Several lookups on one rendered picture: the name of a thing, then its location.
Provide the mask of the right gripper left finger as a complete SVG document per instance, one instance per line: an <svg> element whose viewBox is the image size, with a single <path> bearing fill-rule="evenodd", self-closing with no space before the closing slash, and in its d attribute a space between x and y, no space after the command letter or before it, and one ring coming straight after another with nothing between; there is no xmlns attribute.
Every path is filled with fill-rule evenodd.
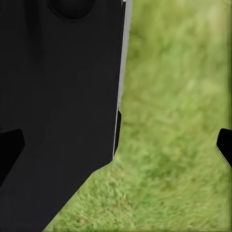
<svg viewBox="0 0 232 232"><path fill-rule="evenodd" d="M25 147L21 129L0 134L0 187Z"/></svg>

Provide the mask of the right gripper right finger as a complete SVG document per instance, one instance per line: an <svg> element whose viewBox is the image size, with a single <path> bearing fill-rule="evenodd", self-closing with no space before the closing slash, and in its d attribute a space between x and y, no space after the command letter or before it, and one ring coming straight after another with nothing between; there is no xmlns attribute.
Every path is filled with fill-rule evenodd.
<svg viewBox="0 0 232 232"><path fill-rule="evenodd" d="M217 146L232 167L232 130L222 128L218 134Z"/></svg>

